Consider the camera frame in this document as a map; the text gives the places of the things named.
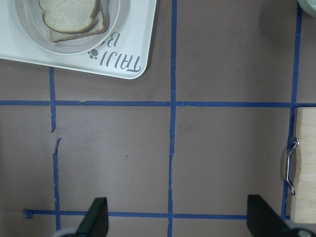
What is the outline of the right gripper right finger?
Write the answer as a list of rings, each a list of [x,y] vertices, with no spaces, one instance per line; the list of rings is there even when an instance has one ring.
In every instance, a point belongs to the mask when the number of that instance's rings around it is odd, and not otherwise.
[[[260,195],[247,197],[247,227],[253,237],[295,236],[295,231],[286,225]]]

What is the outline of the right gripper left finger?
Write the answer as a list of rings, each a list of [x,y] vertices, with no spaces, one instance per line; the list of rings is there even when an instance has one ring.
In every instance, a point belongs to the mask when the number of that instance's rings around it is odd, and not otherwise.
[[[77,237],[106,237],[109,230],[108,203],[106,197],[94,199],[86,216],[76,230]]]

